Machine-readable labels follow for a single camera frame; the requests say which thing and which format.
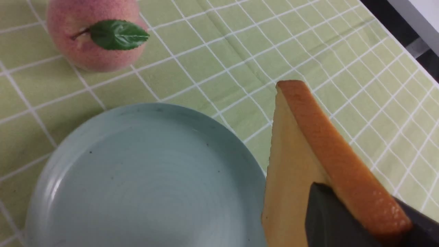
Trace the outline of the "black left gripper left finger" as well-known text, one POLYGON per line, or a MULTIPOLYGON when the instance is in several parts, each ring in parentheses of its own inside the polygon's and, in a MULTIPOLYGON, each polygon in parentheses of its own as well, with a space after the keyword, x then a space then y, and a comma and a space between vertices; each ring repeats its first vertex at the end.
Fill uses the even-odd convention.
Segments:
POLYGON ((325 184, 310 186, 305 219, 309 247, 380 247, 325 184))

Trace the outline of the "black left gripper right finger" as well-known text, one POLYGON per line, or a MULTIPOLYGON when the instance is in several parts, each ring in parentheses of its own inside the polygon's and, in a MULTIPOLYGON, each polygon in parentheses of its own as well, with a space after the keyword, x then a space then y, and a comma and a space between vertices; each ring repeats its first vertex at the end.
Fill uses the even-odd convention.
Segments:
POLYGON ((438 247, 439 224, 411 206, 395 198, 404 215, 396 220, 399 227, 398 237, 394 247, 438 247))

